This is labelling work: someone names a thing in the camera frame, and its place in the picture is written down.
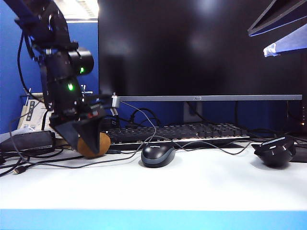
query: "gaming mouse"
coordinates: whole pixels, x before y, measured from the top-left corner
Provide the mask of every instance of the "gaming mouse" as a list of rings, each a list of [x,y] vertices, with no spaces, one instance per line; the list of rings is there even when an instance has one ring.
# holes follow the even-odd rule
[[[294,141],[289,137],[277,138],[252,146],[255,154],[269,167],[284,166],[295,156]]]
[[[175,157],[175,148],[167,143],[148,143],[142,150],[141,160],[146,167],[168,165]]]

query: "wire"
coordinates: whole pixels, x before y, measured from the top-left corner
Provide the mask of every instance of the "wire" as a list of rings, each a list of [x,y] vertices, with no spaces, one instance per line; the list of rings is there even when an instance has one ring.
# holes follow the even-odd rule
[[[157,117],[157,115],[156,115],[152,110],[147,109],[147,108],[135,109],[135,111],[134,111],[134,112],[131,114],[131,116],[130,116],[130,122],[133,122],[133,123],[134,123],[135,114],[136,114],[137,112],[139,112],[139,111],[142,111],[142,110],[147,111],[147,112],[151,113],[151,114],[154,116],[154,119],[155,119],[155,121],[156,121],[156,123],[157,123],[157,126],[160,126],[160,125],[161,125],[161,121],[159,120],[159,118]]]
[[[48,114],[48,110],[44,113],[44,116],[43,116],[43,122],[42,122],[42,128],[41,130],[44,131],[45,130],[45,125],[46,125],[46,118],[47,118],[47,114]]]
[[[238,101],[235,101],[235,126],[239,126],[239,118],[238,118]]]
[[[128,104],[128,103],[125,103],[125,102],[122,102],[122,103],[125,104],[125,105],[127,105],[127,106],[130,106],[130,107],[132,107],[132,108],[134,108],[134,109],[137,109],[136,107],[134,107],[133,105],[130,105],[130,104]],[[178,143],[174,142],[173,140],[170,140],[170,139],[165,138],[165,137],[162,137],[162,136],[156,136],[156,135],[155,135],[155,134],[156,134],[156,128],[155,128],[155,126],[153,125],[153,123],[151,122],[151,120],[148,118],[148,116],[147,116],[143,111],[141,111],[141,112],[145,115],[145,117],[148,119],[148,121],[149,121],[149,122],[151,123],[151,125],[154,127],[154,130],[155,130],[155,131],[154,131],[154,134],[153,134],[152,136],[148,137],[146,140],[144,140],[144,141],[138,146],[138,148],[137,148],[134,152],[131,152],[131,153],[130,153],[130,154],[132,154],[132,155],[130,155],[129,157],[125,157],[125,158],[113,159],[113,160],[107,160],[107,161],[92,162],[92,163],[88,163],[88,164],[84,164],[84,165],[80,165],[80,166],[66,166],[66,165],[58,165],[58,164],[51,164],[51,163],[49,163],[49,162],[58,162],[58,161],[72,160],[72,158],[57,159],[57,160],[46,160],[46,161],[39,161],[39,162],[30,162],[30,161],[29,161],[30,157],[28,157],[28,159],[26,159],[26,158],[22,155],[22,153],[17,149],[16,144],[15,144],[15,141],[14,141],[14,136],[12,135],[12,123],[13,123],[15,120],[19,119],[20,117],[22,117],[22,116],[20,116],[20,117],[18,117],[18,118],[16,118],[16,119],[12,120],[12,121],[10,122],[10,124],[9,124],[10,138],[11,138],[11,140],[12,140],[12,144],[13,144],[13,146],[14,146],[16,152],[17,152],[18,155],[20,156],[20,159],[18,160],[18,163],[14,165],[14,167],[12,167],[11,169],[9,169],[8,171],[6,171],[6,172],[4,172],[4,173],[7,174],[7,173],[13,171],[13,170],[18,166],[18,164],[21,162],[21,160],[24,161],[23,163],[28,163],[28,164],[30,164],[30,166],[26,166],[26,167],[23,167],[23,168],[22,168],[24,171],[27,169],[27,167],[34,167],[35,165],[45,165],[45,166],[53,166],[53,167],[68,168],[68,169],[79,169],[79,168],[84,168],[84,167],[87,167],[87,166],[90,166],[90,165],[95,165],[95,164],[101,164],[101,163],[106,163],[106,162],[114,162],[114,161],[128,160],[128,159],[133,158],[133,157],[135,156],[135,154],[142,148],[142,146],[143,146],[146,142],[149,143],[149,142],[152,140],[152,138],[154,138],[154,137],[158,137],[158,138],[162,138],[162,139],[164,139],[164,140],[168,140],[168,141],[174,143],[175,145],[177,145],[180,149],[183,149],[183,150],[185,150],[185,151],[192,151],[192,150],[193,150],[193,149],[190,149],[190,150],[185,149],[185,147],[188,146],[189,144],[192,144],[192,143],[202,143],[202,144],[204,144],[204,145],[209,145],[209,146],[212,146],[212,147],[214,147],[214,148],[217,148],[217,149],[219,149],[219,150],[221,150],[221,151],[223,151],[223,152],[225,152],[225,153],[231,154],[231,155],[237,155],[237,154],[242,153],[242,152],[251,144],[251,142],[250,142],[250,143],[247,144],[247,146],[245,146],[240,152],[237,152],[237,153],[228,152],[228,151],[226,151],[226,150],[224,150],[224,149],[219,148],[218,146],[215,146],[215,145],[213,145],[213,144],[211,144],[211,143],[208,143],[208,142],[205,142],[205,141],[192,141],[192,142],[189,142],[189,143],[187,143],[186,145],[184,145],[184,146],[182,147],[182,146],[180,146]]]
[[[22,49],[22,46],[23,46],[23,41],[24,41],[24,32],[22,32],[21,34],[21,38],[20,38],[20,42],[19,42],[19,47],[18,47],[18,53],[17,53],[17,66],[18,66],[18,72],[19,72],[19,76],[20,76],[20,81],[24,87],[24,90],[29,94],[31,95],[35,100],[41,102],[41,103],[44,103],[43,101],[39,100],[37,97],[35,97],[27,88],[27,86],[25,85],[25,82],[24,82],[24,77],[23,77],[23,73],[22,73],[22,70],[21,70],[21,65],[20,65],[20,54],[21,54],[21,49]]]
[[[207,123],[211,123],[211,124],[214,124],[214,125],[218,125],[218,123],[215,123],[213,121],[210,121],[206,118],[204,118],[202,115],[200,115],[197,110],[191,105],[190,102],[186,102],[188,104],[188,106],[191,108],[191,110],[193,110],[193,113],[195,113],[201,120],[203,120],[204,122],[207,122]]]
[[[19,165],[19,163],[20,163],[21,161],[22,161],[22,158],[19,158],[19,160],[18,160],[14,165],[12,165],[12,167],[11,167],[9,170],[0,173],[0,177],[6,175],[6,174],[8,174],[8,173],[10,173],[11,171],[13,171],[13,170]]]
[[[153,126],[153,128],[154,128],[154,133],[153,133],[153,136],[157,133],[157,128],[154,126],[154,124],[152,123],[152,121],[148,118],[148,116],[146,115],[146,113],[144,113],[142,110],[140,110],[140,109],[138,109],[137,107],[134,107],[133,105],[131,105],[131,104],[128,104],[128,103],[126,103],[126,102],[121,102],[121,103],[123,103],[123,104],[125,104],[125,105],[127,105],[127,106],[129,106],[129,107],[131,107],[131,108],[134,108],[135,110],[139,110],[141,113],[143,113],[144,114],[144,116],[147,118],[147,120],[149,121],[149,123]]]

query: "desk surface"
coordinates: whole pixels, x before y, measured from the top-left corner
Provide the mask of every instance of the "desk surface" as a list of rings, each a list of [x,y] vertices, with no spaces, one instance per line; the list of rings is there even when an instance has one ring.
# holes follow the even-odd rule
[[[156,169],[142,166],[139,153],[82,169],[37,166],[0,178],[0,209],[307,210],[307,164],[272,169],[253,152],[179,150],[168,166]],[[32,202],[21,202],[23,197]]]

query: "black keyboard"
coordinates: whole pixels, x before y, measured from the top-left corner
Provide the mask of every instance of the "black keyboard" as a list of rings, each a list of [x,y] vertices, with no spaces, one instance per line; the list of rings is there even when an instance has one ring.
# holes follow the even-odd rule
[[[112,147],[133,149],[154,134],[154,127],[139,127],[136,129],[113,128],[104,131],[111,139]],[[195,140],[204,140],[212,144],[223,144],[248,138],[248,132],[232,124],[184,124],[179,126],[156,127],[156,136],[162,136],[172,141],[184,144]],[[151,142],[168,141],[153,137]]]

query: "black monitor screen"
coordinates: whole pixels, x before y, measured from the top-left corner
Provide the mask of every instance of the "black monitor screen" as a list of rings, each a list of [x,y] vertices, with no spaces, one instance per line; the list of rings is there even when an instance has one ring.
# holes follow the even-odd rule
[[[100,93],[145,101],[152,96],[301,95],[301,55],[263,55],[300,22],[248,36],[270,2],[99,0]]]

